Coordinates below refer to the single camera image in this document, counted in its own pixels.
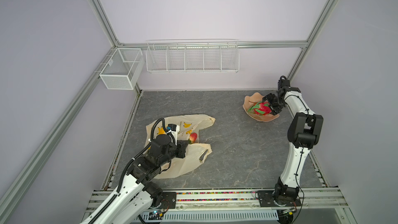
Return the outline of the banana print plastic bag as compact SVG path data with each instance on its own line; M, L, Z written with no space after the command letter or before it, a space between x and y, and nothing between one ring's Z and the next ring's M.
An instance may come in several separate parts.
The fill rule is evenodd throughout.
M165 118L165 124L179 126L177 140L188 141L192 134L199 134L199 131L214 125L216 119L205 114L180 115ZM186 148L184 158L172 159L171 165L166 163L162 166L165 172L157 175L155 179L170 179L185 175L201 166L208 155L212 153L211 145L201 141L199 137L194 143Z

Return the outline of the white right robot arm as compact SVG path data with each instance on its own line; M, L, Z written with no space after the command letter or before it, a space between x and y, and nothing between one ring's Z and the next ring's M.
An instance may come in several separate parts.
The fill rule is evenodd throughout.
M261 102L271 110L272 115L280 113L284 107L293 114L287 132L290 142L288 159L273 192L275 204L285 206L298 199L303 166L307 156L319 142L323 117L308 107L300 89L292 87L286 76L280 77L277 94L270 93Z

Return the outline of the red green dragon fruit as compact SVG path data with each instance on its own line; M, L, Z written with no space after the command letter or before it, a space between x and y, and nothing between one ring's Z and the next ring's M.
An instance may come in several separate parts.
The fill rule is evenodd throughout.
M269 102L264 101L264 102L257 102L257 103L254 102L247 109L247 112L251 113L251 114L259 115L259 116L265 116L265 115L270 114L272 112L272 110L269 106Z

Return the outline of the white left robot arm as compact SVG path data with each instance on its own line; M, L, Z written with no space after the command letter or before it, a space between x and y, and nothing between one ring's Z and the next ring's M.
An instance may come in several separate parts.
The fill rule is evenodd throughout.
M123 169L117 187L84 224L129 224L145 210L161 204L163 190L152 180L174 158L184 158L188 141L160 135L149 142Z

